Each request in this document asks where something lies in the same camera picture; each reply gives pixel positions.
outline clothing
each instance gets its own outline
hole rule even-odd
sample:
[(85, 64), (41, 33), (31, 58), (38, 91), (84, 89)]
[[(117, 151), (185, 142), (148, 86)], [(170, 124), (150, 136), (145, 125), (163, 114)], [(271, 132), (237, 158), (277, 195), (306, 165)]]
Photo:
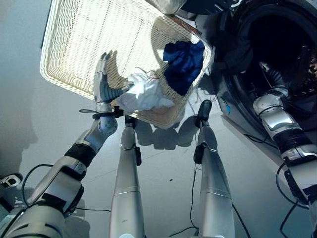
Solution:
[(134, 86), (117, 98), (118, 106), (126, 112), (174, 106), (174, 103), (163, 95), (159, 79), (153, 71), (145, 73), (136, 67), (128, 80), (133, 82)]
[(165, 46), (163, 60), (168, 61), (164, 76), (169, 86), (178, 94), (185, 95), (203, 67), (205, 46), (177, 41)]

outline white wicker basket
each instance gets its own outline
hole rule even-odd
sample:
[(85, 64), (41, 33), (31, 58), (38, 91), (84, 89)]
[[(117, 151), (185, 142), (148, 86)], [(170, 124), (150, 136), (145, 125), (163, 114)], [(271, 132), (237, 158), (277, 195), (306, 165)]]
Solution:
[(107, 64), (111, 87), (122, 87), (134, 67), (155, 70), (165, 96), (175, 106), (130, 115), (161, 128), (172, 126), (188, 97), (198, 86), (213, 52), (205, 44), (204, 63), (185, 96), (169, 87), (162, 61), (164, 47), (176, 41), (196, 43), (198, 36), (175, 23), (145, 0), (53, 0), (48, 18), (40, 72), (65, 89), (93, 99), (98, 59), (112, 51)]

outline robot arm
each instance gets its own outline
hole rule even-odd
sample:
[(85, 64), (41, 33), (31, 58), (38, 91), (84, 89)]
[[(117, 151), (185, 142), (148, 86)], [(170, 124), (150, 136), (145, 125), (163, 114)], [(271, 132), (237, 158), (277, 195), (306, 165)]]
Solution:
[[(257, 98), (253, 108), (288, 167), (284, 175), (292, 194), (299, 202), (309, 205), (311, 213), (317, 214), (317, 146), (312, 144), (298, 123), (284, 110), (288, 89), (281, 74), (267, 64), (260, 65), (273, 75), (276, 86)], [(317, 228), (316, 223), (313, 221), (314, 229)]]
[(1, 237), (62, 237), (64, 217), (75, 210), (84, 187), (81, 180), (105, 140), (117, 130), (116, 119), (123, 111), (110, 102), (132, 85), (112, 89), (107, 83), (107, 54), (98, 62), (94, 78), (96, 113), (92, 127), (85, 131), (36, 186), (27, 209)]

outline black rubber seal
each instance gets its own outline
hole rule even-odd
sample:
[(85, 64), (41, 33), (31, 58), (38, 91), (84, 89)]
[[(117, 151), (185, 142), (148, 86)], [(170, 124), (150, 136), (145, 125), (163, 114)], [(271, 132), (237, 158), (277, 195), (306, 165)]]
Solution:
[(95, 157), (94, 150), (85, 144), (73, 144), (73, 146), (66, 152), (65, 156), (73, 157), (82, 162), (87, 168)]
[(312, 144), (311, 140), (309, 140), (300, 129), (283, 131), (274, 136), (273, 140), (281, 153), (297, 146)]

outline washing machine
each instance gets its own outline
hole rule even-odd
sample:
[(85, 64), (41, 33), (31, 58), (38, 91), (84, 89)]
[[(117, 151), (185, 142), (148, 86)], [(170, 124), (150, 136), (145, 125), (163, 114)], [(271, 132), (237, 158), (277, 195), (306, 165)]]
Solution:
[[(216, 16), (210, 26), (216, 31), (210, 30), (212, 36), (205, 34), (215, 46), (211, 83), (223, 115), (246, 134), (260, 140), (266, 137), (253, 110), (254, 100), (271, 88), (259, 67), (265, 61), (294, 75), (286, 110), (317, 143), (317, 2), (220, 0), (208, 4), (209, 9), (203, 7), (205, 14)], [(201, 30), (207, 28), (205, 23)], [(304, 56), (303, 47), (309, 48)]]

